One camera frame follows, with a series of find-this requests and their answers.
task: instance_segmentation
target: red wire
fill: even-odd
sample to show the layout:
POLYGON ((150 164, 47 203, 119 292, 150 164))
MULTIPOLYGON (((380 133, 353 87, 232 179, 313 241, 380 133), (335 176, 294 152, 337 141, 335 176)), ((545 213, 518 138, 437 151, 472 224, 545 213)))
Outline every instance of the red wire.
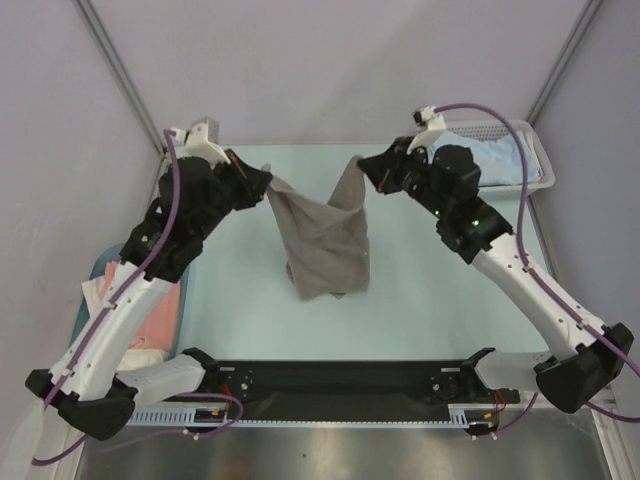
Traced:
MULTIPOLYGON (((224 391, 224 393, 226 393, 230 397, 233 396, 233 394, 231 393, 231 389, 229 388, 229 386, 226 383, 222 384, 222 390, 224 391)), ((232 402, 227 402, 227 411, 229 411, 231 409, 231 403, 232 402)))
POLYGON ((504 398, 504 395, 500 390, 496 390, 496 392, 494 393, 494 396, 496 397, 496 405, 498 405, 499 403, 502 403, 502 408, 498 409, 498 411, 496 412, 500 414, 507 409, 507 399, 504 398))

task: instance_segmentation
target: metal floor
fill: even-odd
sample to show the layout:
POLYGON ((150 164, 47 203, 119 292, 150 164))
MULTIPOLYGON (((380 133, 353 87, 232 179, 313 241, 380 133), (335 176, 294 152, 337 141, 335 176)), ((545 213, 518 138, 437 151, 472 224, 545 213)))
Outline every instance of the metal floor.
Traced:
POLYGON ((497 441, 457 430, 234 428, 198 442, 155 429, 90 443, 76 480, 604 480, 611 475, 588 411, 534 410, 497 441))

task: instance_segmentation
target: light blue towel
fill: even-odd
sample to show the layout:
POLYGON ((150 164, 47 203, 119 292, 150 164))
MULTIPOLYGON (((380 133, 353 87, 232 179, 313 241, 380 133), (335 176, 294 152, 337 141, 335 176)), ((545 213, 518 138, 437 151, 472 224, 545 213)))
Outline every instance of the light blue towel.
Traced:
MULTIPOLYGON (((530 183, 532 180, 540 178, 540 171, 524 134, 521 131, 516 133, 524 146, 530 183)), ((473 161, 482 170, 480 186, 522 185, 522 162, 516 142, 511 135, 507 135, 495 142, 482 142, 445 131, 429 148, 430 160, 433 158, 433 153, 443 145, 460 145, 471 149, 473 161)))

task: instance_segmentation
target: teal tray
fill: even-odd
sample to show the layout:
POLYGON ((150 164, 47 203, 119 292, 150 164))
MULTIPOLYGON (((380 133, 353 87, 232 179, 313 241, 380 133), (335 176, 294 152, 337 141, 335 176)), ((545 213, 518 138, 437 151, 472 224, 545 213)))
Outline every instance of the teal tray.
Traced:
MULTIPOLYGON (((120 250, 124 243, 119 245, 114 245, 113 247, 106 250, 93 266, 93 270, 91 270, 91 276, 89 280, 99 277, 100 275, 104 275, 104 271, 107 267, 107 263, 109 262, 119 262, 120 261, 120 250)), ((178 348, 178 334, 180 333, 180 328, 182 327, 182 317, 184 315, 184 304, 185 299, 187 297, 187 283, 189 280, 189 268, 185 270, 182 278, 180 279, 180 309, 178 311, 178 325, 176 326, 176 335, 173 340, 173 347, 169 352, 169 358, 173 358, 176 355, 176 349, 178 348)), ((71 333, 71 341, 73 343, 75 339, 80 335, 80 332, 84 328, 84 326, 89 321, 89 309, 87 307, 87 302, 84 299, 84 295, 82 297, 82 303, 80 304, 80 310, 78 310, 78 316, 76 317, 76 323, 73 326, 73 331, 71 333)))

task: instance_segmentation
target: light blue table surface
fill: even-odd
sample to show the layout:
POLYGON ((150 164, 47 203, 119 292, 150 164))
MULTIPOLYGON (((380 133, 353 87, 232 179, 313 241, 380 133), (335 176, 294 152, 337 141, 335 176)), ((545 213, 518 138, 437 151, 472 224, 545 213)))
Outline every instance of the light blue table surface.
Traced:
MULTIPOLYGON (((327 201, 348 160, 385 145, 243 146, 254 167, 271 164, 298 191, 327 201)), ((367 181, 371 284, 365 293, 299 300, 285 272, 280 233, 265 199, 232 212, 192 264, 178 349, 217 359, 436 360, 483 347, 546 350, 540 335, 490 280, 440 241, 436 219, 406 194, 376 194, 367 181)), ((517 194, 487 198, 515 225, 517 194)), ((543 265, 529 213, 525 243, 543 265)))

